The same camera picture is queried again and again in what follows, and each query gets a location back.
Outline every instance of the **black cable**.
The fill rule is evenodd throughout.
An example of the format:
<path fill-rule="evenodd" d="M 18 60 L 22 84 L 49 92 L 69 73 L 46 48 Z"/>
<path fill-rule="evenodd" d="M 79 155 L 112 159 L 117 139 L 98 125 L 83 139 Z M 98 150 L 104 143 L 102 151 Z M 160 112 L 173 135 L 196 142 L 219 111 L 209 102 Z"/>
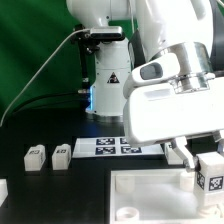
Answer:
<path fill-rule="evenodd" d="M 41 96 L 34 97 L 32 99 L 26 100 L 23 103 L 19 104 L 17 107 L 15 107 L 12 111 L 12 113 L 17 113 L 17 111 L 20 111 L 23 107 L 25 107 L 28 104 L 31 104 L 35 101 L 46 99 L 46 98 L 53 98 L 53 97 L 62 97 L 62 96 L 69 96 L 69 95 L 81 95 L 77 91 L 73 92 L 65 92 L 65 93 L 51 93 L 51 94 L 45 94 Z"/>
<path fill-rule="evenodd" d="M 29 107 L 29 108 L 24 108 L 22 110 L 19 110 L 17 112 L 14 112 L 13 115 L 16 115 L 22 111 L 25 111 L 25 110 L 32 110 L 32 109 L 37 109 L 37 108 L 42 108 L 42 107 L 49 107 L 49 106 L 54 106 L 54 105 L 59 105 L 59 104 L 64 104 L 64 103 L 71 103 L 71 102 L 74 102 L 74 101 L 88 101 L 87 99 L 73 99 L 73 100 L 66 100 L 66 101 L 61 101 L 61 102 L 56 102 L 56 103 L 47 103 L 47 104 L 42 104 L 42 105 L 38 105 L 38 106 L 34 106 L 34 107 Z"/>

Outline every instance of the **white tray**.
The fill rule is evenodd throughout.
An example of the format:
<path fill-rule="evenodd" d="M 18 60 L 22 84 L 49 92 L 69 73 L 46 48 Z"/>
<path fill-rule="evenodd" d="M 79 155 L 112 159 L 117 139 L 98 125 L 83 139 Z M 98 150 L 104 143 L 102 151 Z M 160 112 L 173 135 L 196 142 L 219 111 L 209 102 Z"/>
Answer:
<path fill-rule="evenodd" d="M 116 211 L 134 207 L 139 211 L 136 224 L 223 224 L 224 219 L 199 219 L 196 214 L 197 200 L 192 192 L 180 189 L 180 174 L 184 169 L 112 171 L 110 192 L 110 224 L 116 221 Z M 116 176 L 134 176 L 132 193 L 116 191 Z"/>

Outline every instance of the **small white block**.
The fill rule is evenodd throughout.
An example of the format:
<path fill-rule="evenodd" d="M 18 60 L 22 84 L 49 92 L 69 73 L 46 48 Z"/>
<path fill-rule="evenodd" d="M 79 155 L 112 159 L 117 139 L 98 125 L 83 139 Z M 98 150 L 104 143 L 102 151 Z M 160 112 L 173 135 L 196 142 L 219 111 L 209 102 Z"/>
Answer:
<path fill-rule="evenodd" d="M 183 191 L 193 192 L 194 177 L 195 177 L 194 172 L 188 173 L 187 171 L 183 171 L 180 174 L 180 189 Z"/>
<path fill-rule="evenodd" d="M 131 174 L 116 176 L 116 191 L 121 194 L 130 194 L 135 190 L 135 177 Z"/>
<path fill-rule="evenodd" d="M 6 180 L 5 179 L 0 180 L 0 206 L 5 201 L 7 195 L 8 195 L 8 190 L 7 190 Z"/>
<path fill-rule="evenodd" d="M 183 164 L 183 160 L 174 152 L 170 142 L 164 144 L 165 156 L 169 165 Z"/>
<path fill-rule="evenodd" d="M 46 159 L 45 147 L 43 145 L 37 145 L 31 147 L 24 157 L 25 170 L 26 171 L 38 171 L 41 169 Z"/>
<path fill-rule="evenodd" d="M 224 202 L 224 157 L 217 152 L 197 155 L 201 170 L 195 173 L 194 195 L 200 206 Z"/>
<path fill-rule="evenodd" d="M 70 161 L 71 161 L 71 146 L 68 144 L 57 146 L 52 155 L 53 170 L 68 169 Z"/>

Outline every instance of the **warning label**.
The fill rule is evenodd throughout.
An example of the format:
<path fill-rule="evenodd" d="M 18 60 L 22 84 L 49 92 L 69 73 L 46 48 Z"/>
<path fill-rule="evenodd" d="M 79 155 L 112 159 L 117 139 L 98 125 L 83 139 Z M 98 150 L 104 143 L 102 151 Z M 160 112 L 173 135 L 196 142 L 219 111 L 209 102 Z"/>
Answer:
<path fill-rule="evenodd" d="M 107 83 L 120 83 L 117 76 L 113 72 Z"/>

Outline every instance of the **black tabletop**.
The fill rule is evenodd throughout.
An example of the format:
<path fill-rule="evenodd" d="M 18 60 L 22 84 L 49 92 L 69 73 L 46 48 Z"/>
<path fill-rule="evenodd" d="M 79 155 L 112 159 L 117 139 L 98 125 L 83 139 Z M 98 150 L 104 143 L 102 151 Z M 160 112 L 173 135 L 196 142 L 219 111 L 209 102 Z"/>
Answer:
<path fill-rule="evenodd" d="M 64 143 L 73 149 L 79 137 L 123 135 L 122 124 L 87 120 L 79 109 L 28 110 L 10 118 L 0 129 L 0 178 L 8 187 L 0 223 L 107 223 L 111 170 L 173 166 L 164 156 L 107 157 L 72 159 L 68 170 L 54 171 L 51 156 Z M 25 172 L 24 156 L 38 144 L 45 145 L 47 159 L 41 171 Z M 216 146 L 204 138 L 191 147 L 212 151 Z"/>

